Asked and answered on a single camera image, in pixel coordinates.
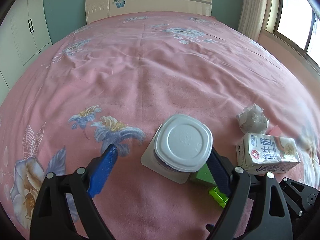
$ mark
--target window frame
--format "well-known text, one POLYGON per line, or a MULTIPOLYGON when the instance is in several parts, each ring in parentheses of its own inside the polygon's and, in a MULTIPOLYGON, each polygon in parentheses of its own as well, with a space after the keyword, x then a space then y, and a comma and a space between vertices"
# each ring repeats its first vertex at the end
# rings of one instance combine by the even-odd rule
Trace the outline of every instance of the window frame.
POLYGON ((320 66, 307 54, 308 47, 309 47, 310 40, 311 40, 311 35, 313 33, 314 24, 316 21, 316 14, 315 14, 314 10, 312 9, 312 20, 311 20, 311 24, 310 24, 308 39, 307 39, 305 48, 302 49, 296 43, 294 43, 292 40, 290 40, 289 38, 287 38, 286 36, 284 36, 283 34, 278 32, 278 27, 279 27, 279 23, 280 23, 280 19, 281 19, 281 14, 282 14, 283 1, 284 0, 279 0, 278 13, 277 13, 277 17, 276 17, 276 23, 275 23, 275 26, 273 29, 273 34, 275 36, 277 36, 279 39, 281 39, 282 41, 284 41, 285 43, 287 43, 290 47, 295 49, 310 64, 312 64, 313 66, 316 66, 318 68, 318 70, 320 70, 320 66))

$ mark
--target butterfly decal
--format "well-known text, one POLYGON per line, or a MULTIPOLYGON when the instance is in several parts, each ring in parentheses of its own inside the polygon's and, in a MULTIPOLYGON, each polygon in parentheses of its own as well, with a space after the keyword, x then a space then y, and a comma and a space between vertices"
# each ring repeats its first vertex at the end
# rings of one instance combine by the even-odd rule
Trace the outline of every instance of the butterfly decal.
POLYGON ((117 8, 121 8, 124 7, 125 0, 114 0, 112 3, 115 4, 117 8))

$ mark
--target floral pattern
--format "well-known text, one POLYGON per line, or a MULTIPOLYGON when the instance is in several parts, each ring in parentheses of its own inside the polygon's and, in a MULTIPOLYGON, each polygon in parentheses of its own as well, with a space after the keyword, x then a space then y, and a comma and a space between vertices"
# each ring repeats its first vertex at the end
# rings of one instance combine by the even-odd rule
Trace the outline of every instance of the floral pattern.
POLYGON ((10 197, 15 217, 24 228, 30 229, 33 209, 43 180, 44 171, 37 158, 16 162, 10 197))
POLYGON ((195 23, 212 23, 211 21, 207 21, 205 19, 201 19, 198 17, 189 17, 188 19, 195 22, 195 23))
POLYGON ((185 39, 191 41, 191 42, 201 42, 201 40, 196 39, 196 38, 190 38, 190 37, 185 37, 185 39))
POLYGON ((201 31, 198 31, 198 30, 195 30, 195 29, 191 29, 191 28, 188 28, 188 29, 170 28, 170 29, 167 29, 167 30, 163 30, 163 32, 175 33, 175 34, 179 34, 180 36, 187 36, 187 37, 190 37, 190 38, 198 38, 199 36, 203 37, 203 36, 206 35, 205 33, 201 32, 201 31))
POLYGON ((146 137, 139 128, 128 127, 112 116, 102 116, 100 120, 100 122, 94 122, 91 126, 96 127, 94 134, 96 141, 102 142, 101 154, 105 152, 110 144, 114 144, 118 148, 120 157, 127 156, 130 152, 129 146, 121 142, 133 138, 142 143, 146 137))
POLYGON ((62 52, 60 52, 57 56, 54 56, 51 63, 56 63, 62 59, 63 56, 73 56, 77 52, 82 50, 82 46, 84 44, 87 44, 91 39, 87 39, 84 41, 77 41, 73 43, 72 45, 69 45, 66 47, 62 52))
POLYGON ((189 44, 189 41, 181 40, 181 41, 179 41, 179 43, 182 43, 182 44, 189 44))
MULTIPOLYGON (((3 156, 2 156, 2 160, 3 160, 3 165, 5 168, 8 167, 8 161, 9 161, 9 151, 8 151, 8 146, 5 147, 4 152, 3 152, 3 156)), ((0 168, 0 184, 4 183, 4 194, 7 198, 7 200, 9 201, 10 199, 10 189, 9 189, 9 182, 10 180, 13 178, 13 174, 10 172, 4 172, 4 170, 2 168, 0 168)))
POLYGON ((84 136, 90 140, 87 137, 87 134, 85 133, 85 127, 87 126, 88 122, 93 121, 96 118, 96 113, 100 113, 101 112, 101 108, 99 108, 99 106, 91 106, 89 108, 87 108, 84 111, 81 111, 79 114, 73 115, 69 120, 68 123, 75 121, 75 123, 71 126, 71 129, 77 129, 77 126, 79 125, 79 127, 82 129, 84 136))
POLYGON ((77 33, 83 32, 83 31, 88 30, 88 29, 90 29, 90 26, 89 26, 89 25, 85 25, 85 26, 83 26, 83 27, 75 30, 75 31, 73 32, 73 34, 77 34, 77 33))
MULTIPOLYGON (((45 174, 52 171, 57 176, 60 176, 65 175, 66 171, 65 148, 58 151, 52 157, 52 159, 49 161, 46 173, 44 173, 44 169, 36 157, 39 145, 44 134, 44 126, 45 123, 36 136, 34 136, 34 132, 31 129, 31 126, 27 126, 22 140, 23 160, 18 160, 15 163, 13 174, 14 183, 10 190, 9 196, 7 197, 12 201, 15 217, 17 218, 18 222, 26 229, 30 229, 33 209, 41 185, 44 181, 45 174)), ((69 199, 68 203, 72 204, 72 200, 73 199, 69 199)))
POLYGON ((115 4, 117 8, 121 8, 121 7, 124 7, 125 0, 114 0, 112 4, 115 4))
POLYGON ((161 27, 161 26, 165 26, 165 25, 169 25, 169 24, 160 23, 160 24, 156 24, 156 25, 149 25, 149 27, 161 27))
POLYGON ((128 19, 125 19, 125 21, 123 21, 123 23, 134 22, 134 21, 142 20, 142 19, 148 19, 148 17, 147 16, 140 16, 140 17, 128 18, 128 19))
POLYGON ((203 41, 207 42, 207 43, 216 43, 217 42, 217 41, 212 40, 212 39, 204 39, 203 41))

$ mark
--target tissue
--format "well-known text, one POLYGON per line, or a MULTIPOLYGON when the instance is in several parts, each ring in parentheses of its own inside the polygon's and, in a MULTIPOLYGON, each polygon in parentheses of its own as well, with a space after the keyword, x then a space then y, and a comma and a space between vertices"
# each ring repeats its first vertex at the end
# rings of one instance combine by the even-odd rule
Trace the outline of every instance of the tissue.
POLYGON ((243 133, 261 133, 265 134, 269 124, 269 119, 262 113, 263 109, 253 104, 243 109, 242 113, 237 115, 239 127, 243 133))

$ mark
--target pink bedspread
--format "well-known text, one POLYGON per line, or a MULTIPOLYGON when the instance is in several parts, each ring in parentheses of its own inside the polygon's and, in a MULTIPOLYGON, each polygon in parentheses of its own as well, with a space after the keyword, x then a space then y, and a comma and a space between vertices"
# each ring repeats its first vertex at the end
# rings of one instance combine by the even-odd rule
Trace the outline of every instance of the pink bedspread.
MULTIPOLYGON (((299 147, 302 163, 277 178, 319 188, 320 111, 260 45, 199 15, 146 12, 94 22, 47 49, 0 107, 0 201, 28 239, 45 174, 72 173, 114 143, 123 158, 94 202, 116 239, 205 239, 204 226, 222 212, 208 188, 176 184, 140 158, 159 125, 182 113, 205 123, 218 153, 236 164, 243 136, 236 114, 252 103, 265 109, 268 130, 278 125, 299 147)), ((247 219, 248 209, 238 234, 247 219)))

